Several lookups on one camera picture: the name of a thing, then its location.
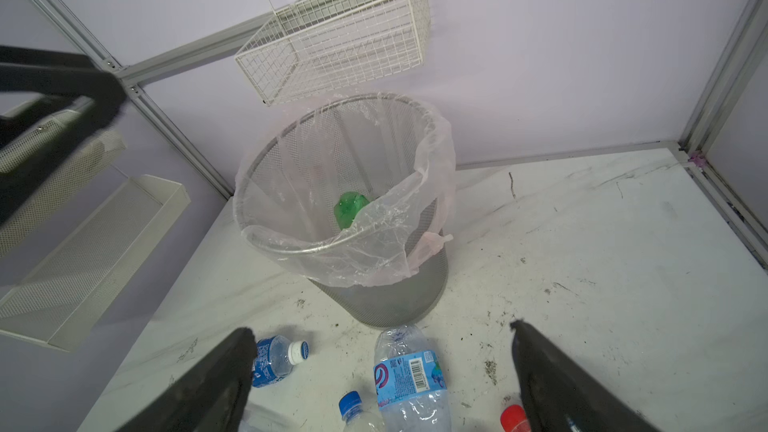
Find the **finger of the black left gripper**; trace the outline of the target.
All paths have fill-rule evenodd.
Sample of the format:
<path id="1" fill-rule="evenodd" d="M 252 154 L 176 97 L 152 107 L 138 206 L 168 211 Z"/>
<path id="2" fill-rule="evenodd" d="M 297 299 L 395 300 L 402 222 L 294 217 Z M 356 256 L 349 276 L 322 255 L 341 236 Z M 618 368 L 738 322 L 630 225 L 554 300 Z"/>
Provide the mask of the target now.
<path id="1" fill-rule="evenodd" d="M 1 148 L 6 149 L 40 121 L 85 97 L 89 105 L 55 138 L 1 174 L 1 221 L 7 222 L 82 142 L 110 127 L 127 94 L 119 80 L 88 56 L 3 46 L 1 92 L 40 96 L 19 112 L 1 118 Z"/>

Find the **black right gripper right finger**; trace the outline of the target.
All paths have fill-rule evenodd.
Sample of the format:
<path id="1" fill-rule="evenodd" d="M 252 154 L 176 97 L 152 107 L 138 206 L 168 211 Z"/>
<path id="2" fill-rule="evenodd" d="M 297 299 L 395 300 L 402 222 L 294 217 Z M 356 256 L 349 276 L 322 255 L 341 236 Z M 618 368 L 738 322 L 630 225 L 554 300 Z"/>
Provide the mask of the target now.
<path id="1" fill-rule="evenodd" d="M 515 320 L 511 356 L 533 431 L 655 431 L 534 326 Z"/>

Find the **green plastic bottle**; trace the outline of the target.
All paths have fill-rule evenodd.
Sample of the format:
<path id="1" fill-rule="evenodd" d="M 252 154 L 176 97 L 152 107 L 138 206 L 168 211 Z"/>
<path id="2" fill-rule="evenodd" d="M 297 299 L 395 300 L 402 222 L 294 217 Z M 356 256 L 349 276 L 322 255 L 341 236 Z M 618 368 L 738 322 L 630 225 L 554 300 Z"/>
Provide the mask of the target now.
<path id="1" fill-rule="evenodd" d="M 341 194 L 334 205 L 333 213 L 341 230 L 348 229 L 354 222 L 358 213 L 370 203 L 362 193 L 349 191 Z"/>

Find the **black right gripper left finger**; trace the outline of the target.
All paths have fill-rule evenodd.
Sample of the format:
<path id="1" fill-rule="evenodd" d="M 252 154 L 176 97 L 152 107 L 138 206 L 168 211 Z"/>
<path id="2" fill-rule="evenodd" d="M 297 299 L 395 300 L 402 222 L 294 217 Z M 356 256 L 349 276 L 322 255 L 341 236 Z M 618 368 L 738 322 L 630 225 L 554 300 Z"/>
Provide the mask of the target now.
<path id="1" fill-rule="evenodd" d="M 122 431 L 236 431 L 249 392 L 258 348 L 241 327 L 120 427 Z"/>

